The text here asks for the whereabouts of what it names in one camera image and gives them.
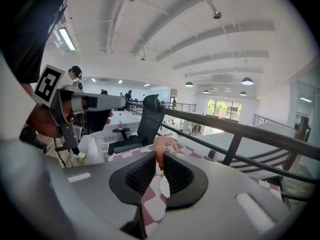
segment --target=glass panel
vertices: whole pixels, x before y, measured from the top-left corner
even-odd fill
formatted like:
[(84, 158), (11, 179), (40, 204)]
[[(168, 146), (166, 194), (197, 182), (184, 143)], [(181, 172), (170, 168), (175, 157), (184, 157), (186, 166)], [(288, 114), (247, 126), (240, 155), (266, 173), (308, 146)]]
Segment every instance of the glass panel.
[(214, 115), (220, 118), (230, 118), (232, 101), (216, 100)]
[(206, 104), (206, 114), (213, 116), (215, 113), (215, 105), (216, 100), (215, 99), (208, 99), (208, 102)]
[(240, 115), (241, 115), (241, 108), (242, 108), (241, 102), (233, 102), (230, 119), (239, 121)]

